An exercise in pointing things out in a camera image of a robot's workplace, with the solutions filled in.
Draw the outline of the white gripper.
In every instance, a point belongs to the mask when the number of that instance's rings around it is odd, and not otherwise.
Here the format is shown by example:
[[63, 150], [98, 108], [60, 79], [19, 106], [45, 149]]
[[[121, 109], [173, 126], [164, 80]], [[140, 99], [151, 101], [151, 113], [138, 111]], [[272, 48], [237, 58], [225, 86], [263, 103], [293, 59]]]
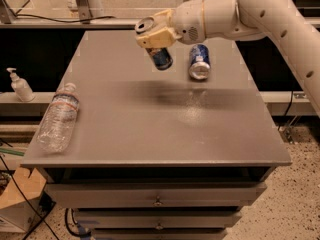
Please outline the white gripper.
[[177, 40], [184, 44], [203, 42], [203, 1], [187, 1], [174, 11], [167, 9], [143, 18], [135, 25], [135, 32], [142, 48], [167, 48]]

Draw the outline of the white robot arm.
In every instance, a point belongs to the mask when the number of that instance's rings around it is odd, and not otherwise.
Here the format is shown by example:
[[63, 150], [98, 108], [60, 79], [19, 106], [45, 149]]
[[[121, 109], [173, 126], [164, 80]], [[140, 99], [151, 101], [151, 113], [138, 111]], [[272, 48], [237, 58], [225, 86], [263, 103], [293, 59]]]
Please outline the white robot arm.
[[140, 20], [135, 31], [142, 48], [263, 34], [277, 47], [320, 115], [320, 32], [292, 0], [191, 0]]

